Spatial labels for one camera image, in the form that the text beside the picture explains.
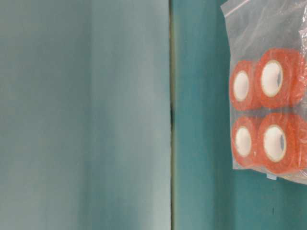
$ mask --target teal surface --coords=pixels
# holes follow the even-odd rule
[[[168,3],[93,0],[90,229],[169,230]]]
[[[0,229],[83,230],[91,4],[0,1]]]
[[[307,186],[232,170],[221,0],[173,0],[175,230],[303,230]]]
[[[168,3],[0,1],[0,229],[170,229]]]

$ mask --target adhesive tape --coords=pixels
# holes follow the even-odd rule
[[[294,49],[266,51],[256,66],[255,90],[264,107],[280,108],[299,103],[306,91],[304,57]]]
[[[258,131],[258,153],[274,174],[297,172],[307,166],[307,123],[298,115],[267,115]]]
[[[240,61],[229,80],[229,96],[236,110],[245,111],[261,107],[254,87],[254,63]]]
[[[257,156],[257,130],[260,121],[257,118],[242,116],[232,128],[232,153],[239,165],[251,168],[260,165]]]

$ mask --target label tag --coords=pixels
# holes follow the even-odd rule
[[[267,178],[270,179],[270,180],[274,180],[274,181],[277,180],[277,176],[275,176],[275,175],[273,175],[273,174],[268,174],[268,173],[267,173]]]

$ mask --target clear plastic bag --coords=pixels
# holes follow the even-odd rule
[[[229,0],[221,8],[233,168],[307,184],[307,0]]]

